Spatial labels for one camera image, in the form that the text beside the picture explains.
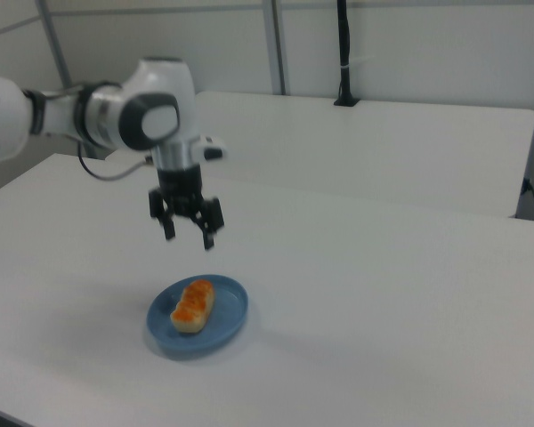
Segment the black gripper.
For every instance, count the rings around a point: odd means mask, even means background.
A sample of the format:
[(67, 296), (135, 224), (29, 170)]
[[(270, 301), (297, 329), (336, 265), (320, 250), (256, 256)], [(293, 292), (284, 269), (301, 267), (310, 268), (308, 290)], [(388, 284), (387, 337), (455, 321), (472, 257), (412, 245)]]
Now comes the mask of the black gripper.
[(159, 189), (149, 192), (150, 217), (160, 224), (166, 241), (175, 238), (174, 213), (191, 220), (202, 232), (204, 248), (214, 247), (214, 236), (224, 227), (223, 211), (217, 197), (201, 195), (200, 165), (184, 170), (158, 170)]

